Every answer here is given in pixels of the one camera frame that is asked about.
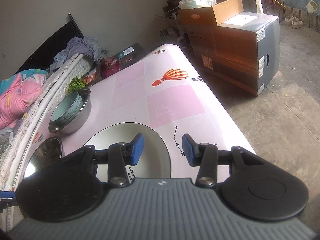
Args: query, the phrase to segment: plastic bag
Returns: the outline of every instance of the plastic bag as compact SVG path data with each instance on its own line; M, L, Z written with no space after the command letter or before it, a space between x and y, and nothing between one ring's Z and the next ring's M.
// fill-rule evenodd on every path
M216 0L182 0L179 2L180 9L193 9L201 7L210 7L217 4Z

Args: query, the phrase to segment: pink blanket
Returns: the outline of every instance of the pink blanket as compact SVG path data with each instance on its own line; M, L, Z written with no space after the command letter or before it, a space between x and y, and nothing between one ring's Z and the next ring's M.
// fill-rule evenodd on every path
M24 81L20 74L10 87L0 96L0 129L14 127L42 92L46 75L33 74Z

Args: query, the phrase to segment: concrete floor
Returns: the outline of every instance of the concrete floor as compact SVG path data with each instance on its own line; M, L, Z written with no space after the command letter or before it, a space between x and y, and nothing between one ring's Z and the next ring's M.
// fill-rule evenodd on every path
M204 74L213 93L257 155L309 189L301 217L320 232L320 33L280 24L280 67L259 97Z

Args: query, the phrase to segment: white shoe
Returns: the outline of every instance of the white shoe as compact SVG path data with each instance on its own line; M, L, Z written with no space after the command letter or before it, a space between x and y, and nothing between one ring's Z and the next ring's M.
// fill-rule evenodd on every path
M292 28L298 29L300 27L303 27L303 22L300 21L297 17L294 17L292 21Z
M284 19L285 25L292 25L293 17L292 16L286 16Z

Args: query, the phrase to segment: teal bowl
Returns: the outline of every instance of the teal bowl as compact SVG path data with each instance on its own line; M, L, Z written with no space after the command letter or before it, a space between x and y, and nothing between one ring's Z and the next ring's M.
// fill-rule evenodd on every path
M58 126L63 126L68 121L73 119L78 114L83 101L81 95L75 91L70 95L66 96L55 108L51 115L51 121Z

